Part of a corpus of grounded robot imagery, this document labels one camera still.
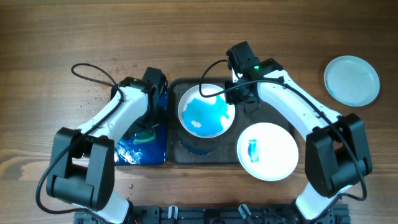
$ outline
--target black cable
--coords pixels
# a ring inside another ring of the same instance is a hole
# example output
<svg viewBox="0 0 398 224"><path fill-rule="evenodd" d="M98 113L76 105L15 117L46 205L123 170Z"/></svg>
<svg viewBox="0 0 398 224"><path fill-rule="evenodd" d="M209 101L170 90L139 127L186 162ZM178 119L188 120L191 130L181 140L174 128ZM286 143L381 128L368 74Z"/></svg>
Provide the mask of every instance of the black cable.
<svg viewBox="0 0 398 224"><path fill-rule="evenodd" d="M107 77L109 77L111 79L111 81L114 83L114 85L104 82L104 81L100 81L100 80L96 80L94 78L88 78L88 77L84 77L82 75L79 75L75 72L75 68L77 66L89 66L89 67L93 67L98 69L99 71L103 72ZM73 209L68 209L68 210L61 210L61 211L55 211L55 210L50 210L48 208L46 208L41 200L40 200L40 191L42 190L43 184L44 184L44 180L47 178L47 176L50 174L51 170L54 168L55 165L57 165L58 161L71 149L75 148L75 146L80 143L84 138L86 138L90 133L92 133L94 130L96 130L97 128L99 128L99 126L106 121L119 107L120 105L123 103L124 100L124 96L123 96L123 92L120 90L120 88L118 87L118 84L114 81L114 79L111 77L110 74L108 74L107 72L105 72L103 69L95 66L95 65L91 65L88 63L78 63L74 66L72 66L71 68L71 72L76 75L79 78L85 79L85 80L89 80L92 82L96 82L96 83L100 83L100 84L104 84L107 86L111 86L111 87L115 87L117 89L117 91L120 93L120 100L117 103L117 105L107 114L105 115L100 121L98 121L91 129L89 129L86 133L84 133L83 135L81 135L78 139L76 139L75 141L73 141L68 147L66 147L49 165L49 167L45 170L45 172L43 173L42 178L40 178L39 183L37 184L37 188L36 188L36 204L37 206L39 206L39 208L49 214L65 214L65 213L71 213L71 212L87 212L90 213L92 216L95 216L95 214L93 214L89 209L87 208L73 208Z"/></svg>
<svg viewBox="0 0 398 224"><path fill-rule="evenodd" d="M358 177L359 177L359 182L361 183L361 187L362 187L362 197L357 197L357 196L355 196L355 195L351 195L351 194L347 194L347 193L340 193L340 194L338 194L338 195L336 196L336 198L332 201L332 203L330 203L329 206L328 206L326 209L324 209L324 211L322 211L321 214L319 214L319 216L317 216L316 218L314 218L313 220L311 220L311 222L316 222L319 218L321 218L322 216L324 216L324 215L327 213L327 211L329 211L329 209L331 209L331 208L334 206L334 204L338 201L338 199L340 199L342 196L346 196L346 197L352 198L352 199L357 200L357 201L363 201L363 200L366 199L366 197L368 196L368 191L367 191L367 189L366 189L365 179L364 179L364 177L363 177L363 175L362 175L362 173L361 173L361 171L360 171L360 169L359 169L358 162L357 162L357 160L355 159L355 155L354 155L352 149L350 148L349 144L347 143L347 141L345 140L345 138L340 134L340 132L334 127L333 123L326 117L326 115L324 114L324 112L320 111L320 110L319 110L307 97L305 97L301 92L299 92L299 91L296 90L295 88L289 86L289 85L286 84L286 83L278 82L278 81L275 80L275 78L264 78L263 80L254 80L254 81L249 81L249 82L246 82L246 83L242 83L242 84L239 84L239 85L234 86L233 88L229 88L229 89L227 89L227 90L222 90L222 91L219 91L219 92L214 93L214 94L211 94L211 95L204 95L204 94L201 92L201 84L203 83L203 80L204 80L204 78L205 78L205 75L207 74L207 72L208 72L212 67L214 67L216 64L218 64L218 63L220 63L220 62L228 62L228 60L218 60L217 62L211 64L211 65L206 69L206 71L203 73L203 75L201 76L200 82L199 82L199 93L200 93L200 95L201 95L202 97L205 97L205 98L214 97L214 96L217 96L217 95L220 95L220 94L223 94L223 93L227 93L227 92L229 92L229 91L236 91L236 89L239 88L239 87L242 87L242 86L245 86L245 85L252 85L252 84L255 84L255 83L274 83L274 84L277 84L277 85L281 85L281 86L283 86L284 88L287 88L287 89L289 89L290 91L294 92L296 95L298 95L299 97L301 97L301 99L303 99L309 106L311 106L311 108L313 108L313 110L314 110L315 112L317 112L317 113L319 114L319 116L320 116L321 118L323 118L323 119L329 124L329 127L331 128L331 130L337 135L338 140L340 140L340 141L343 143L344 147L347 149L348 154L349 154L349 156L350 156L350 158L351 158L351 160L353 161L353 164L354 164L354 166L355 166L356 173L357 173L357 175L358 175Z"/></svg>

